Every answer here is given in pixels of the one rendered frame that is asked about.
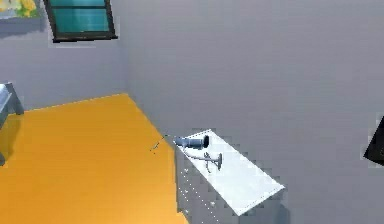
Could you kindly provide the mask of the grey desk lamp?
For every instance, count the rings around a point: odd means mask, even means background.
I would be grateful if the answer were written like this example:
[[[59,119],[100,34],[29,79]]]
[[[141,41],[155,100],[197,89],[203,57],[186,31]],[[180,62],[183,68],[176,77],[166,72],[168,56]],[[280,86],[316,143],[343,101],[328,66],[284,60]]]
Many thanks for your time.
[[[169,134],[164,134],[162,138],[155,143],[155,145],[151,148],[151,150],[155,150],[159,144],[168,138]],[[181,137],[181,136],[170,136],[173,139],[173,143],[176,146],[179,146],[182,149],[182,152],[185,156],[198,160],[198,161],[204,161],[205,167],[208,172],[210,172],[209,169],[209,163],[213,163],[218,170],[221,170],[222,164],[223,164],[223,155],[219,154],[217,158],[212,158],[208,152],[204,152],[203,156],[195,156],[188,152],[188,149],[194,149],[194,150],[203,150],[206,149],[210,144],[210,137],[208,135],[204,135],[202,138],[190,138],[190,137]]]

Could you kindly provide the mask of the white chest of drawers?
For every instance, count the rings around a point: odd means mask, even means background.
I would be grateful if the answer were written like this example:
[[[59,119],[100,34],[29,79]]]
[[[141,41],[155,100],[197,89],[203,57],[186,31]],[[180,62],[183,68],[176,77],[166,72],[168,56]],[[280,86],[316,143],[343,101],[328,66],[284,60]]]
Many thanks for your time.
[[[188,224],[276,224],[284,186],[208,129],[187,137],[210,137],[206,149],[188,149],[195,156],[223,155],[221,170],[191,159],[175,145],[177,211]]]

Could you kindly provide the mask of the black framed teal window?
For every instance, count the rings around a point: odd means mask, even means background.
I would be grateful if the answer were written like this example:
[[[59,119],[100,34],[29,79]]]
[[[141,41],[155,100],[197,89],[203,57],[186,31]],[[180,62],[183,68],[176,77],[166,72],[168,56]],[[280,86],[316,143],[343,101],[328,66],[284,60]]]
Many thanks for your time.
[[[111,0],[43,0],[54,43],[117,39]]]

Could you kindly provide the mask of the black flat television set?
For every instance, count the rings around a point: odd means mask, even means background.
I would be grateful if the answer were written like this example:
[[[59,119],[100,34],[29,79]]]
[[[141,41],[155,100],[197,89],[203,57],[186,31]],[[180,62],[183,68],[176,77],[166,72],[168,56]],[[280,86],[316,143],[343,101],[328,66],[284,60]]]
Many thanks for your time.
[[[364,153],[364,158],[384,166],[384,116],[381,118],[372,139]]]

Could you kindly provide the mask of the yellow framed wall picture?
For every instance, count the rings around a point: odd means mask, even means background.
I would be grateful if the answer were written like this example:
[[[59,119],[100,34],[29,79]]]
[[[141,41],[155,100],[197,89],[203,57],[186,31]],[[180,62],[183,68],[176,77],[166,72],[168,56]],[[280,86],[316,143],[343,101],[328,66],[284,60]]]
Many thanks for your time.
[[[35,0],[0,0],[0,20],[39,16]]]

